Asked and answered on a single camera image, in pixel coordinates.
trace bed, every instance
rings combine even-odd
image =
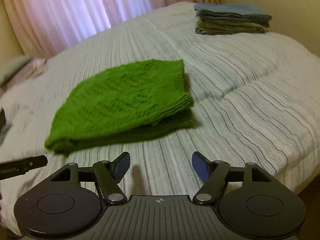
[[[10,129],[0,162],[46,155],[46,167],[0,182],[1,221],[14,233],[15,201],[66,163],[91,166],[128,151],[120,183],[131,194],[194,195],[191,166],[200,151],[232,166],[256,162],[294,192],[319,174],[320,59],[276,33],[195,34],[193,4],[160,8],[88,38],[47,61],[47,72],[0,99]],[[55,155],[44,148],[56,110],[82,80],[103,69],[146,59],[183,59],[198,126],[152,141]],[[93,183],[83,183],[95,191]]]

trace curtain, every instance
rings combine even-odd
[[[4,0],[25,54],[49,58],[98,32],[180,1],[218,0]]]

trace stack of folded towels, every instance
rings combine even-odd
[[[266,33],[272,19],[252,5],[197,3],[194,8],[198,34]]]

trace black object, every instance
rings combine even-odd
[[[26,174],[27,171],[46,166],[47,163],[47,157],[44,155],[0,163],[0,180]]]
[[[117,184],[129,166],[128,152],[92,167],[63,166],[17,200],[22,239],[298,239],[303,202],[255,163],[231,167],[194,152],[192,166],[204,184],[192,201],[188,195],[127,200]],[[99,196],[80,181],[94,182]],[[242,187],[224,194],[235,181]]]
[[[0,131],[2,129],[2,127],[4,127],[4,125],[7,123],[6,119],[5,119],[5,113],[3,108],[0,109]]]

